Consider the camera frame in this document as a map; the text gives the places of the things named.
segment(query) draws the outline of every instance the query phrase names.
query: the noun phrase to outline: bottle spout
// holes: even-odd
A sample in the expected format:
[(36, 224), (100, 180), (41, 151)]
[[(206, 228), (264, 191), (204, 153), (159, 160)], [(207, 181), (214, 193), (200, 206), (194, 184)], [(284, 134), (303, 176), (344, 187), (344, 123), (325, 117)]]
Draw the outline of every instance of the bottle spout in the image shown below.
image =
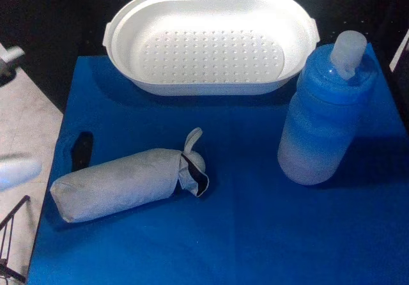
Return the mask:
[(344, 31), (339, 34), (330, 60), (334, 64), (339, 76), (348, 80), (355, 75), (366, 49), (366, 38), (357, 31)]

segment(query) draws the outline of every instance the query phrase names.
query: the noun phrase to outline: white plastic basket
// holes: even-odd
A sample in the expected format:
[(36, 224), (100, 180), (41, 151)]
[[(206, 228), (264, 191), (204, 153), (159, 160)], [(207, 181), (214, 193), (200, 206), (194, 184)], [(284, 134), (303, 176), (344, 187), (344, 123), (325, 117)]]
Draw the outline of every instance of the white plastic basket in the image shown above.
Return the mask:
[(297, 74), (319, 39), (293, 0), (133, 0), (103, 45), (156, 95), (258, 95)]

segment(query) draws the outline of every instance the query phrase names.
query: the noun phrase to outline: blue table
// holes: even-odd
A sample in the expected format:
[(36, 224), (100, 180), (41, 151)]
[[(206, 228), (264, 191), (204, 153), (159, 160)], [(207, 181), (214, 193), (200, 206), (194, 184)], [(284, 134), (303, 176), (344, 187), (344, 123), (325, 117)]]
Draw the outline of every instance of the blue table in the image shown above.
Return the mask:
[(107, 57), (79, 58), (50, 183), (70, 172), (82, 131), (94, 135), (95, 165), (182, 149), (201, 127), (211, 187), (74, 225), (48, 192), (28, 284), (408, 284), (409, 139), (385, 79), (338, 171), (317, 187), (289, 181), (277, 163), (294, 90), (295, 79), (263, 96), (153, 96)]

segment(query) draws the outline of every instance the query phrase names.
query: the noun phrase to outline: black metal frame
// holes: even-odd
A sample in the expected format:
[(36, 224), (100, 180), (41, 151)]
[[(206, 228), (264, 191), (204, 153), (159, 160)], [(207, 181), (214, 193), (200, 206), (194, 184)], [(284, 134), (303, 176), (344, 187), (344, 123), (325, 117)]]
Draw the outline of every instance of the black metal frame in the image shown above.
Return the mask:
[[(21, 206), (30, 200), (29, 196), (24, 196), (20, 202), (17, 203), (16, 206), (8, 213), (6, 218), (4, 218), (3, 221), (0, 222), (0, 232), (4, 229), (3, 233), (3, 238), (0, 238), (1, 244), (0, 244), (0, 278), (3, 278), (6, 280), (6, 284), (8, 285), (8, 279), (10, 277), (16, 279), (17, 281), (21, 283), (26, 282), (26, 277), (23, 276), (21, 273), (18, 273), (11, 268), (7, 267), (7, 263), (10, 257), (10, 248), (12, 246), (12, 234), (13, 234), (13, 223), (14, 223), (14, 216), (18, 212), (18, 210), (21, 208)], [(7, 243), (7, 248), (5, 247), (6, 245), (6, 234), (7, 234), (7, 229), (8, 229), (8, 224), (10, 222), (10, 234), (8, 237), (8, 243)], [(3, 250), (6, 251), (6, 257), (3, 258)]]

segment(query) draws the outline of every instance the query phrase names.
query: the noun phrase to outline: blue water bottle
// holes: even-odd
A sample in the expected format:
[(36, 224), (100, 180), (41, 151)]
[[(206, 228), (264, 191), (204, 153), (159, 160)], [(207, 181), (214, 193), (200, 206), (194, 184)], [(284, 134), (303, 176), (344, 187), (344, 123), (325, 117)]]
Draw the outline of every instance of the blue water bottle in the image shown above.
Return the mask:
[(317, 48), (298, 78), (278, 151), (291, 180), (315, 185), (336, 171), (352, 142), (378, 75), (365, 55), (365, 36), (341, 33), (335, 44)]

